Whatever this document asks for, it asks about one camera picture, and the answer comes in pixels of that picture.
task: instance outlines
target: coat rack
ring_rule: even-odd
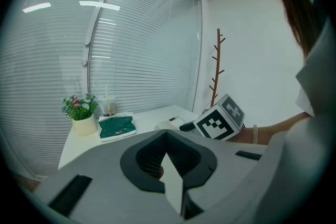
[[[212,89],[212,91],[213,91],[213,94],[212,94],[212,99],[211,99],[211,107],[214,105],[214,103],[215,103],[215,98],[218,96],[218,94],[216,94],[216,91],[217,91],[217,84],[218,84],[218,76],[219,76],[219,74],[221,74],[221,73],[223,73],[224,72],[224,70],[222,70],[222,71],[220,71],[219,70],[219,64],[220,64],[220,56],[221,56],[221,53],[220,53],[220,44],[225,40],[225,38],[223,38],[222,40],[221,40],[221,31],[220,31],[220,29],[218,28],[217,29],[217,46],[216,45],[214,45],[214,47],[215,47],[215,49],[217,50],[217,57],[214,57],[214,56],[212,56],[212,58],[214,58],[216,61],[217,61],[217,65],[216,65],[216,76],[215,76],[215,79],[214,78],[212,78],[212,80],[213,80],[213,82],[215,83],[215,85],[214,85],[214,87],[211,87],[211,86],[209,86],[211,89]]]

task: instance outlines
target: flower pot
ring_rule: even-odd
[[[72,120],[72,127],[75,133],[79,136],[92,134],[98,130],[98,124],[93,115],[85,120]]]

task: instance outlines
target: white cube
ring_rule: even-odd
[[[194,124],[204,137],[227,140],[240,132],[244,117],[244,112],[226,94],[216,105],[194,121]]]

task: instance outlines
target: white table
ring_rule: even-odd
[[[167,121],[175,116],[179,116],[185,122],[194,121],[199,117],[198,115],[183,108],[180,108],[177,105],[136,113],[133,115],[136,128],[135,135],[154,131],[154,127],[159,122]],[[101,129],[99,127],[98,130],[93,134],[85,136],[77,136],[71,129],[68,138],[65,142],[61,158],[59,160],[58,169],[61,169],[66,164],[70,163],[73,159],[77,158],[79,155],[83,154],[85,151],[88,151],[89,149],[95,146],[119,140],[118,139],[118,140],[101,142],[99,137],[100,131]]]

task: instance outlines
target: green bag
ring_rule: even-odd
[[[133,117],[116,117],[99,122],[101,127],[100,138],[119,136],[122,134],[135,134],[136,129],[132,124]]]

